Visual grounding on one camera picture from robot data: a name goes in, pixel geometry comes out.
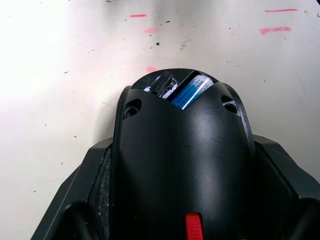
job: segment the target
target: black plastic housing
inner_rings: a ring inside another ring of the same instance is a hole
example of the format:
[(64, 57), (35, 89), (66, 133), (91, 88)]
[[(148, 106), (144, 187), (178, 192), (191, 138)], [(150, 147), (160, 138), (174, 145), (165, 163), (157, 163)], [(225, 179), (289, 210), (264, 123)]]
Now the black plastic housing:
[(201, 214), (205, 240), (320, 239), (320, 184), (252, 135), (230, 86), (211, 77), (185, 110), (170, 102), (176, 92), (157, 95), (159, 76), (179, 91), (198, 74), (167, 69), (126, 87), (113, 139), (89, 149), (32, 240), (183, 240), (190, 212)]

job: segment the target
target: white surface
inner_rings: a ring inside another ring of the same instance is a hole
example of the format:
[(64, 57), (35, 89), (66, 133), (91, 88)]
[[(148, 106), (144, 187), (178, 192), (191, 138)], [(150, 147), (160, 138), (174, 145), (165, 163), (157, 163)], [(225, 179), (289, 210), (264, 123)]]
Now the white surface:
[[(316, 0), (0, 0), (1, 239), (32, 236), (149, 66), (230, 84), (253, 133), (320, 181), (318, 13)], [(269, 27), (292, 30), (261, 35)]]

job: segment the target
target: black casing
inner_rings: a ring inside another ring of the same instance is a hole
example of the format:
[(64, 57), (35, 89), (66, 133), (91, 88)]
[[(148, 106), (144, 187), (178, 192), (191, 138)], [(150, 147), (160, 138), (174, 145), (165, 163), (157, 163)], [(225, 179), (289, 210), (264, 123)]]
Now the black casing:
[[(277, 143), (253, 139), (236, 92), (212, 77), (182, 110), (141, 90), (163, 71), (123, 91), (112, 146), (89, 150), (32, 239), (186, 239), (194, 212), (207, 240), (320, 239), (319, 183)], [(178, 89), (204, 74), (166, 71)]]

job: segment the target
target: red tab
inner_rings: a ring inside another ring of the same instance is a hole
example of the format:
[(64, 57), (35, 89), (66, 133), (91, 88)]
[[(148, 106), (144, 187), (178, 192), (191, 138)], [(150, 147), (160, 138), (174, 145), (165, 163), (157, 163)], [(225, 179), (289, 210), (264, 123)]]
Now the red tab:
[(199, 213), (185, 214), (185, 228), (187, 240), (204, 240)]

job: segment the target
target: blue battery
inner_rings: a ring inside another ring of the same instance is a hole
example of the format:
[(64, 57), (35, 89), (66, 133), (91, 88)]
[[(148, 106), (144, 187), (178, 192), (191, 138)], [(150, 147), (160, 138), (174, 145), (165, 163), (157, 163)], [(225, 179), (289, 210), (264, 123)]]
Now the blue battery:
[(197, 75), (178, 93), (177, 96), (174, 97), (171, 102), (184, 110), (213, 84), (214, 82), (210, 77)]

